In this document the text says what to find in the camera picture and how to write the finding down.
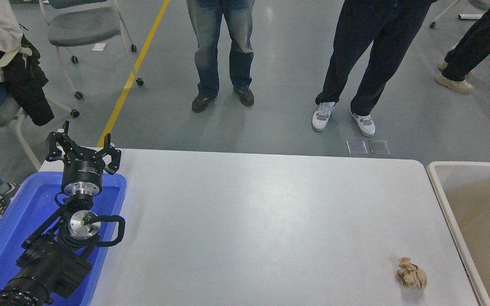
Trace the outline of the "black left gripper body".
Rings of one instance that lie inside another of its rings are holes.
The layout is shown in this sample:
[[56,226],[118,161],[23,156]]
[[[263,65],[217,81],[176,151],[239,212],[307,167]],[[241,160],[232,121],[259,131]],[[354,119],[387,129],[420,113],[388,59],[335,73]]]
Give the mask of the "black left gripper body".
[[64,149],[62,190],[100,190],[103,186],[103,159],[92,159],[95,151],[82,148]]

